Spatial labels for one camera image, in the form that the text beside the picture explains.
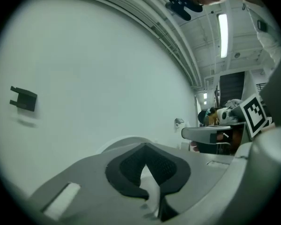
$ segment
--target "staircase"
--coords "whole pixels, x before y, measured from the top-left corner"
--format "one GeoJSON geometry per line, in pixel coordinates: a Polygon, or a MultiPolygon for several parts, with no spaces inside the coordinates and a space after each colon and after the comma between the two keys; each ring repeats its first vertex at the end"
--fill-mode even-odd
{"type": "Polygon", "coordinates": [[[244,89],[244,72],[220,77],[220,107],[231,99],[242,99],[244,89]]]}

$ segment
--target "ceiling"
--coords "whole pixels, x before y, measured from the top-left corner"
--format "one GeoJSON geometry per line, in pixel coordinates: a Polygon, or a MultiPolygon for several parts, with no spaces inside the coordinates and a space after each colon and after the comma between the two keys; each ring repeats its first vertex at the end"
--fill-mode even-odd
{"type": "Polygon", "coordinates": [[[184,69],[202,108],[215,105],[214,90],[220,75],[262,69],[270,59],[260,44],[246,5],[241,0],[204,6],[201,13],[186,8],[187,22],[165,8],[169,0],[98,0],[116,8],[143,25],[167,48],[184,69]],[[220,58],[217,16],[226,13],[229,28],[228,55],[220,58]],[[207,92],[204,105],[203,93],[207,92]]]}

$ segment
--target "black rubber pad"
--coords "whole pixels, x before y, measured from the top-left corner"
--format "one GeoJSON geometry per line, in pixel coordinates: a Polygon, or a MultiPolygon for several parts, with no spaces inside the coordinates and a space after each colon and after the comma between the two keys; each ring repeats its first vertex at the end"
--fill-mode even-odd
{"type": "Polygon", "coordinates": [[[179,192],[191,175],[191,169],[183,159],[150,143],[142,143],[114,158],[106,167],[106,178],[122,195],[147,200],[148,192],[139,187],[145,165],[160,187],[159,218],[165,221],[174,217],[177,212],[167,204],[165,196],[179,192]]]}

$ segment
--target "fluorescent light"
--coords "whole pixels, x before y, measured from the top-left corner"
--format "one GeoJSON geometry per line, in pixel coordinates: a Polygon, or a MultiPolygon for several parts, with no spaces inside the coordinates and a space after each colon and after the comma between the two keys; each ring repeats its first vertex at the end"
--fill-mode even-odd
{"type": "Polygon", "coordinates": [[[221,29],[221,58],[225,58],[228,51],[228,20],[226,14],[219,15],[219,23],[221,29]]]}

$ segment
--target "black wall bracket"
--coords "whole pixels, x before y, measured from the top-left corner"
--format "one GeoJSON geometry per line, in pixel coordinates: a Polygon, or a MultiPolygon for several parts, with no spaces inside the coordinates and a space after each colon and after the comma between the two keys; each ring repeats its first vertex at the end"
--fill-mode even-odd
{"type": "Polygon", "coordinates": [[[16,102],[13,100],[9,101],[11,105],[34,112],[37,94],[21,88],[15,88],[13,86],[11,86],[10,89],[19,94],[18,100],[16,102]]]}

